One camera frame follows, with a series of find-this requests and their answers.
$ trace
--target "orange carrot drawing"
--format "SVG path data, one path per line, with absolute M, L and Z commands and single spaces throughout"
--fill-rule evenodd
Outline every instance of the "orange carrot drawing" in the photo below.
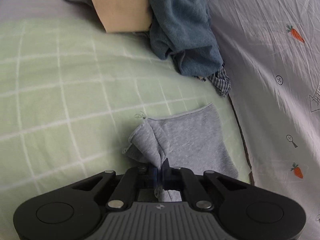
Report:
M 291 35 L 296 38 L 298 41 L 301 41 L 304 43 L 304 39 L 301 37 L 301 35 L 292 27 L 292 25 L 287 24 L 287 33 L 291 33 Z
M 293 163 L 292 164 L 293 168 L 291 168 L 291 171 L 293 171 L 293 173 L 299 177 L 300 179 L 303 179 L 303 175 L 301 172 L 301 169 L 298 167 L 298 164 Z

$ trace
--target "gray towel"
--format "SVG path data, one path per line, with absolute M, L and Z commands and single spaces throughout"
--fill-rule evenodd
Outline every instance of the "gray towel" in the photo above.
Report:
M 180 166 L 202 175 L 214 170 L 232 178 L 238 177 L 223 143 L 220 120 L 215 107 L 164 118 L 147 118 L 130 136 L 124 154 L 158 169 L 166 158 L 171 167 Z M 177 191 L 156 190 L 160 201 L 181 201 Z
M 207 0 L 149 0 L 154 17 L 150 28 L 153 52 L 172 55 L 181 74 L 207 77 L 223 60 L 210 27 Z

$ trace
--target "circle symbol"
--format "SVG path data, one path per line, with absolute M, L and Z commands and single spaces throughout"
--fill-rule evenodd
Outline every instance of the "circle symbol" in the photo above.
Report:
M 287 135 L 287 140 L 288 140 L 289 142 L 293 142 L 292 136 L 291 136 L 291 135 Z
M 164 206 L 164 205 L 162 205 L 162 204 L 159 204 L 159 205 L 156 205 L 156 208 L 161 210 L 161 209 L 164 209 L 164 208 L 165 208 L 165 206 Z
M 278 83 L 278 85 L 282 85 L 283 84 L 283 78 L 282 76 L 276 76 L 276 82 Z

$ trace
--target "blue towel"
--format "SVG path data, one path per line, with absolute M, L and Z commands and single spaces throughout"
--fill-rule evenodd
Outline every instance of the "blue towel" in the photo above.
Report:
M 210 28 L 207 0 L 149 0 L 154 16 L 150 28 L 153 52 L 172 55 L 185 76 L 206 77 L 217 72 L 223 60 Z

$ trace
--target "bed sheet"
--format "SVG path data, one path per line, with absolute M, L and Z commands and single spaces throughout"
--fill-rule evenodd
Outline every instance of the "bed sheet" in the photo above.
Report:
M 65 0 L 0 0 L 0 22 L 28 18 L 77 18 L 99 21 L 88 5 Z
M 248 182 L 228 99 L 159 60 L 145 37 L 106 34 L 86 20 L 0 23 L 0 239 L 17 239 L 13 212 L 28 198 L 134 165 L 122 150 L 143 116 L 210 102 L 239 179 Z
M 255 184 L 320 236 L 320 0 L 208 0 Z

